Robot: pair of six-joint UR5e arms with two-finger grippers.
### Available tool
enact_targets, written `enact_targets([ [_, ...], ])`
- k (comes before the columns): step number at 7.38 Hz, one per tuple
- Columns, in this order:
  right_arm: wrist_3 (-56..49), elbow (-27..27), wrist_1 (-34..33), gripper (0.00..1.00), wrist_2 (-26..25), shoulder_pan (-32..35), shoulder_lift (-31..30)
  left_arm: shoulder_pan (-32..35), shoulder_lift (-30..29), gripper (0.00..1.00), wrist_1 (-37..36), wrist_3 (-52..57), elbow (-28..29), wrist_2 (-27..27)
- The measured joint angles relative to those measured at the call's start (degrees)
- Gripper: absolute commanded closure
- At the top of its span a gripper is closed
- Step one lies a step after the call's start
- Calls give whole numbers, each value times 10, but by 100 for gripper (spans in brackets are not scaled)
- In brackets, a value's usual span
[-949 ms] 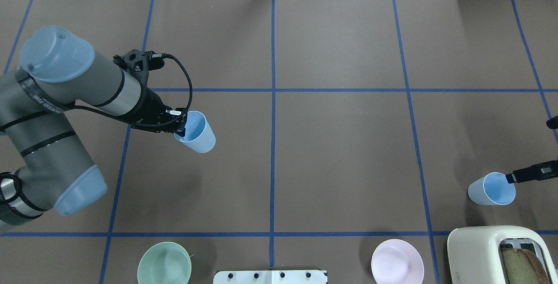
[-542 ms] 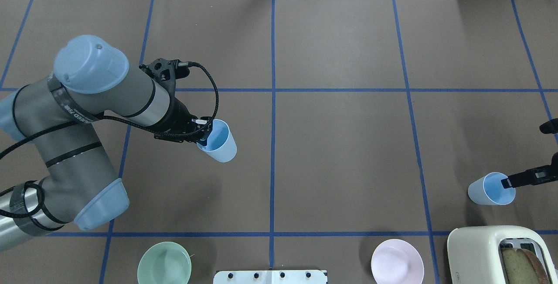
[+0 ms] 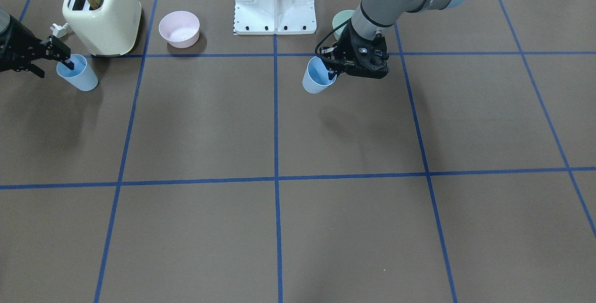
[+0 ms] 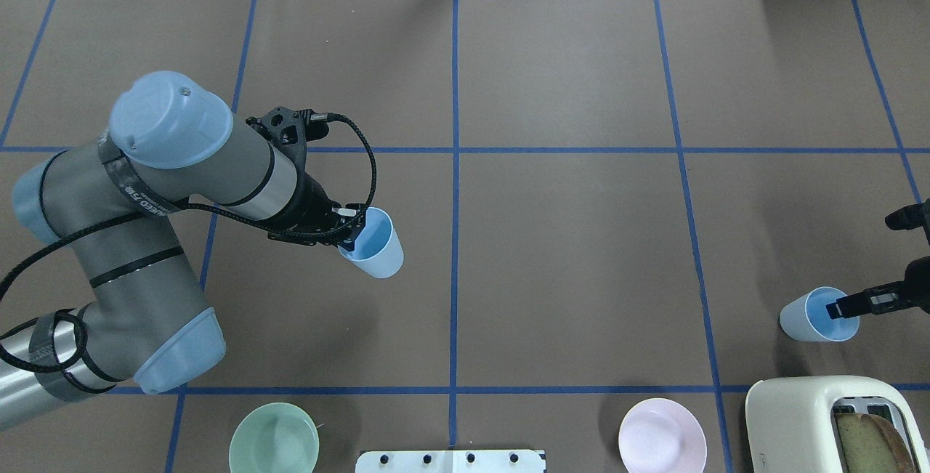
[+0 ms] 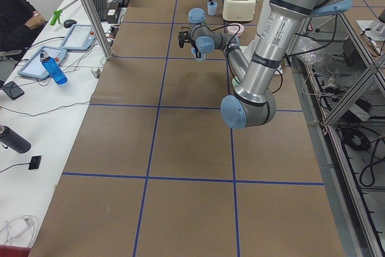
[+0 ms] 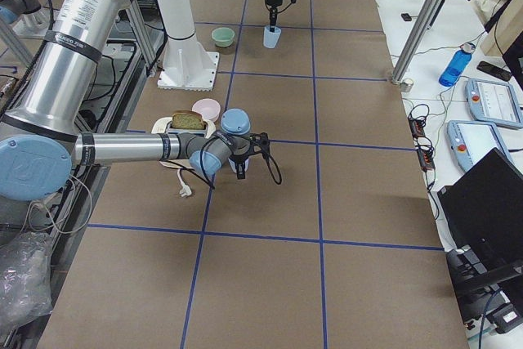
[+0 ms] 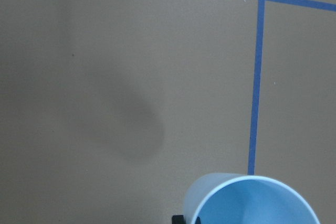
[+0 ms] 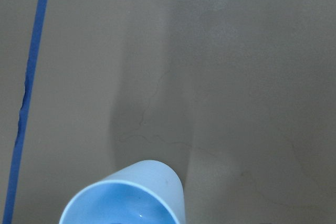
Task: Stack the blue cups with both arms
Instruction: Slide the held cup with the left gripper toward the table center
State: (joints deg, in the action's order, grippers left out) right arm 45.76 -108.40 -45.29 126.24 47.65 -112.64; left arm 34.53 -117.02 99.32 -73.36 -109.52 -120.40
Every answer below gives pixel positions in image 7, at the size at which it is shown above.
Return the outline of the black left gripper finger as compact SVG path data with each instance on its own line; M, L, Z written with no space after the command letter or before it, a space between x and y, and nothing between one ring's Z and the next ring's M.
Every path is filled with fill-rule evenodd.
M184 219L183 215L173 215L172 224L186 224L186 220ZM194 224L201 224L201 220L199 217L196 218Z

